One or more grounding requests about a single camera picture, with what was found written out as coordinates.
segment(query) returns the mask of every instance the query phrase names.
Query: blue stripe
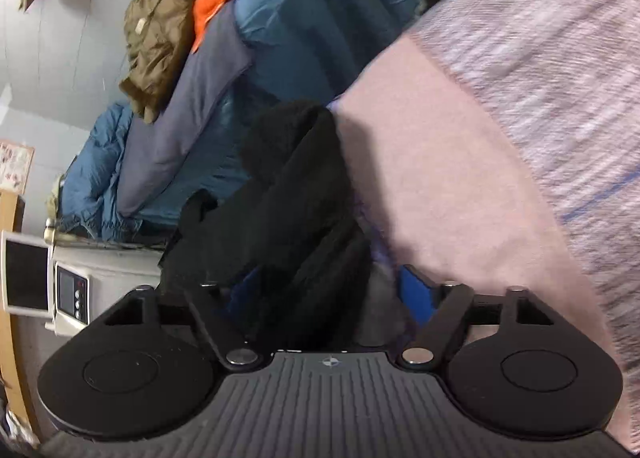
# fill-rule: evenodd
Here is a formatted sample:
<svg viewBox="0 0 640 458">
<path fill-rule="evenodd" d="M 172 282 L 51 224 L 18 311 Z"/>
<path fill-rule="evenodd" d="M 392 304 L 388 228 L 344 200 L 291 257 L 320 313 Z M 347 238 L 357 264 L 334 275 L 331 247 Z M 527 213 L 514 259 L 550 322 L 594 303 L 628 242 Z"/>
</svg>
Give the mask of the blue stripe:
<svg viewBox="0 0 640 458">
<path fill-rule="evenodd" d="M 585 212 L 589 210 L 589 208 L 591 208 L 592 205 L 594 205 L 595 203 L 601 202 L 602 200 L 606 200 L 610 196 L 613 196 L 616 192 L 618 192 L 620 189 L 622 189 L 632 181 L 636 180 L 638 177 L 640 177 L 640 167 L 637 167 L 636 170 L 626 175 L 624 178 L 622 178 L 622 180 L 613 184 L 609 189 L 597 193 L 591 200 L 586 202 L 584 205 L 580 205 L 580 207 L 578 207 L 577 209 L 574 209 L 570 213 L 567 213 L 564 216 L 562 216 L 562 223 L 568 223 L 569 221 L 572 221 L 575 218 L 578 218 L 579 216 L 583 215 Z"/>
</svg>

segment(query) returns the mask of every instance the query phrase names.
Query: bed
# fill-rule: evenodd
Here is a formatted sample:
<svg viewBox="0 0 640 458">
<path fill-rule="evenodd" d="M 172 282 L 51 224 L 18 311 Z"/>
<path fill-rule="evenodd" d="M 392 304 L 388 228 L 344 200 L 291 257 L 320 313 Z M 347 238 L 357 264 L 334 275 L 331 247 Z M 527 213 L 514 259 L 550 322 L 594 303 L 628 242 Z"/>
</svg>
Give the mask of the bed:
<svg viewBox="0 0 640 458">
<path fill-rule="evenodd" d="M 174 226 L 199 189 L 226 199 L 246 178 L 237 149 L 253 117 L 278 102 L 333 100 L 415 20 L 420 4 L 228 2 L 154 124 L 133 117 L 125 103 L 98 118 L 63 181 L 59 230 L 129 242 Z"/>
</svg>

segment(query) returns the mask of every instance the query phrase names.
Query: white wall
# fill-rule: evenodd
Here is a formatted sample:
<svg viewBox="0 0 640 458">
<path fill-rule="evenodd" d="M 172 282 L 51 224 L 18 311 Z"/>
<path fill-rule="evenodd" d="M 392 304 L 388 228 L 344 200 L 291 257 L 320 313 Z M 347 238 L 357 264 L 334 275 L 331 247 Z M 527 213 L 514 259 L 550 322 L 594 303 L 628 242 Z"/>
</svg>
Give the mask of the white wall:
<svg viewBox="0 0 640 458">
<path fill-rule="evenodd" d="M 124 12 L 131 0 L 0 0 L 0 86 L 12 108 L 89 130 L 122 97 Z"/>
<path fill-rule="evenodd" d="M 11 100 L 11 89 L 5 86 L 0 94 L 0 138 L 35 148 L 22 196 L 25 202 L 22 231 L 42 235 L 47 221 L 45 201 L 53 182 L 82 149 L 89 131 L 14 109 L 7 105 Z"/>
</svg>

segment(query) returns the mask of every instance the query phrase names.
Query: gray striped fabric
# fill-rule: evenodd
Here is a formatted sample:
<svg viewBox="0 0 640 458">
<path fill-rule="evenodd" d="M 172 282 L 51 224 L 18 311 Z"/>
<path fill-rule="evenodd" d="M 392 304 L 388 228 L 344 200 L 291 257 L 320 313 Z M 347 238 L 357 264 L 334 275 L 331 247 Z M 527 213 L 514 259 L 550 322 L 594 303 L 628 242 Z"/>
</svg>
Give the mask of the gray striped fabric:
<svg viewBox="0 0 640 458">
<path fill-rule="evenodd" d="M 564 226 L 640 448 L 640 0 L 445 0 L 412 37 L 500 124 Z"/>
</svg>

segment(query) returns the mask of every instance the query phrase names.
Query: metal bolt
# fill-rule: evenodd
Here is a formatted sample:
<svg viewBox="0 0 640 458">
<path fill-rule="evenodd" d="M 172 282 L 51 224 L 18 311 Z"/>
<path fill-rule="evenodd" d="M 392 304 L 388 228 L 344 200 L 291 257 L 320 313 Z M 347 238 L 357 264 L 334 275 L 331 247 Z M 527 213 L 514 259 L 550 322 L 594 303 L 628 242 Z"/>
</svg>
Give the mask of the metal bolt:
<svg viewBox="0 0 640 458">
<path fill-rule="evenodd" d="M 258 355 L 249 348 L 238 348 L 231 350 L 226 354 L 226 360 L 230 364 L 236 364 L 238 366 L 246 366 L 247 364 L 253 364 L 258 360 Z"/>
<path fill-rule="evenodd" d="M 409 348 L 402 352 L 402 360 L 407 364 L 426 364 L 433 361 L 433 353 L 426 348 Z"/>
</svg>

